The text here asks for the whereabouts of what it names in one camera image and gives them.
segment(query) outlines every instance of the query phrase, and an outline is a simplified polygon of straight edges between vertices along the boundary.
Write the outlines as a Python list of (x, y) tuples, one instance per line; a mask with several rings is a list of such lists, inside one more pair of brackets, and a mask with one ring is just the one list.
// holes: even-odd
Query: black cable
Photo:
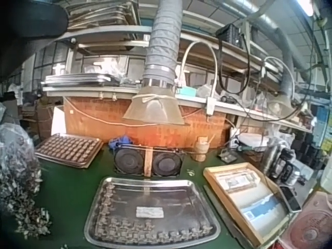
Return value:
[(243, 39), (243, 42), (244, 42), (244, 45), (245, 45), (245, 49), (246, 49), (246, 53), (247, 53), (247, 60), (248, 60), (248, 63), (247, 63), (247, 80), (244, 84), (244, 86), (242, 87), (242, 89), (240, 89), (240, 91), (238, 92), (231, 92), (229, 90), (227, 90), (227, 88), (224, 86), (223, 84), (223, 77), (222, 77), (222, 70), (223, 70), (223, 52), (222, 52), (222, 49), (223, 49), (223, 42), (220, 42), (220, 49), (219, 49), (219, 60), (220, 60), (220, 66), (219, 66), (219, 70), (218, 70), (218, 78), (219, 78), (219, 84), (221, 86), (221, 88), (230, 93), (230, 94), (240, 94), (242, 93), (248, 86), (249, 84), (249, 80), (250, 80), (250, 54), (249, 54), (249, 48), (248, 48), (248, 45), (247, 45), (247, 42), (246, 42), (246, 39), (244, 37), (244, 34), (241, 34), (241, 37)]

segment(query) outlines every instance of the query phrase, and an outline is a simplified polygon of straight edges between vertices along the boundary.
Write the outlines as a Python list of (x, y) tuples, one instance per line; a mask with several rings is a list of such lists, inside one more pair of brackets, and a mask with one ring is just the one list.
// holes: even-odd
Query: black speaker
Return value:
[(114, 162), (116, 169), (124, 174), (143, 175), (145, 147), (119, 144), (115, 149)]
[(152, 174), (155, 176), (179, 175), (184, 155), (179, 149), (154, 147)]

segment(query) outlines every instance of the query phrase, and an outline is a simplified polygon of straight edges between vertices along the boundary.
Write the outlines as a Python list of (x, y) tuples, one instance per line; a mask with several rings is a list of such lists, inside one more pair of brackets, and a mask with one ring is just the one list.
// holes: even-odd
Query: cardboard box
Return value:
[(248, 220), (248, 217), (245, 217), (238, 206), (235, 204), (234, 200), (230, 195), (221, 188), (220, 184), (217, 181), (216, 174), (222, 173), (225, 171), (239, 170), (239, 169), (251, 169), (257, 173), (260, 177), (261, 182), (264, 183), (272, 191), (275, 196), (280, 195), (279, 187), (270, 179), (265, 177), (258, 169), (256, 169), (250, 163), (239, 163), (228, 166), (220, 167), (211, 167), (205, 168), (203, 175), (210, 184), (211, 188), (217, 195), (218, 199), (224, 205), (225, 210), (228, 211), (229, 215), (232, 217), (236, 225), (241, 229), (243, 234), (251, 241), (255, 246), (261, 246), (265, 242), (272, 239), (280, 230), (282, 230), (286, 223), (289, 221), (289, 215), (286, 215), (277, 226), (275, 226), (267, 235), (262, 237), (260, 233), (253, 227), (252, 223)]

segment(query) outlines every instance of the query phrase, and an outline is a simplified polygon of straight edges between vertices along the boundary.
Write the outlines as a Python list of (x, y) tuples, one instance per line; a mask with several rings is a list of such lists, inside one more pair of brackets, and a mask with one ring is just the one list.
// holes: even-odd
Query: ceiling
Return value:
[[(265, 1), (266, 0), (251, 0), (251, 2), (256, 6), (261, 6)], [(144, 4), (157, 4), (158, 0), (140, 0), (139, 2)], [(289, 6), (292, 3), (294, 4), (294, 2), (290, 0), (275, 0), (272, 6), (267, 10), (266, 15), (268, 15), (290, 37), (293, 43), (297, 46), (299, 52), (303, 55), (305, 61), (309, 63), (311, 54), (311, 40), (303, 25), (301, 24), (300, 19), (295, 15), (295, 13), (292, 11), (292, 8)], [(222, 24), (233, 22), (238, 18), (223, 11), (222, 9), (217, 8), (213, 5), (211, 0), (183, 0), (183, 8), (184, 10), (188, 10), (190, 12), (211, 18)], [(327, 6), (321, 6), (320, 11), (323, 17), (329, 15)], [(328, 22), (325, 27), (328, 29), (328, 32), (330, 32), (330, 36), (332, 37), (331, 23), (332, 22)], [(320, 46), (322, 54), (325, 55), (323, 35), (317, 25), (314, 27), (315, 37)], [(281, 58), (281, 50), (262, 33), (259, 35), (258, 44), (270, 55)], [(312, 62), (315, 62), (315, 53), (313, 53)]]

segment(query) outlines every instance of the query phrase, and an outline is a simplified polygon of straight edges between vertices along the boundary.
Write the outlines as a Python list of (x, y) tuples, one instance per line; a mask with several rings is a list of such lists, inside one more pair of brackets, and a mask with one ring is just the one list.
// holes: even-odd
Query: metal tray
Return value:
[[(194, 234), (204, 225), (209, 227), (208, 233)], [(106, 248), (169, 249), (214, 240), (220, 225), (193, 182), (108, 177), (96, 192), (84, 234), (90, 243)], [(176, 242), (168, 239), (174, 234), (180, 238)]]
[[(44, 159), (44, 160), (47, 160), (47, 161), (51, 161), (51, 162), (56, 162), (58, 164), (62, 164), (62, 165), (70, 166), (70, 167), (85, 169), (91, 164), (91, 162), (94, 160), (95, 156), (97, 155), (97, 153), (99, 152), (99, 150), (103, 146), (103, 142), (100, 139), (96, 139), (96, 138), (93, 138), (93, 137), (57, 133), (57, 134), (54, 134), (53, 136), (51, 136), (49, 139), (51, 139), (54, 136), (74, 137), (74, 138), (77, 138), (77, 139), (98, 141), (98, 143), (95, 145), (94, 149), (91, 151), (91, 153), (87, 157), (87, 160), (83, 161), (83, 162), (75, 162), (75, 161), (72, 161), (72, 160), (60, 159), (60, 158), (57, 158), (57, 157), (45, 155), (43, 153), (35, 152), (35, 155), (38, 158), (41, 158), (41, 159)], [(43, 141), (42, 143), (40, 143), (39, 145), (37, 145), (36, 150), (43, 147), (48, 142), (49, 139), (47, 139), (47, 140)]]

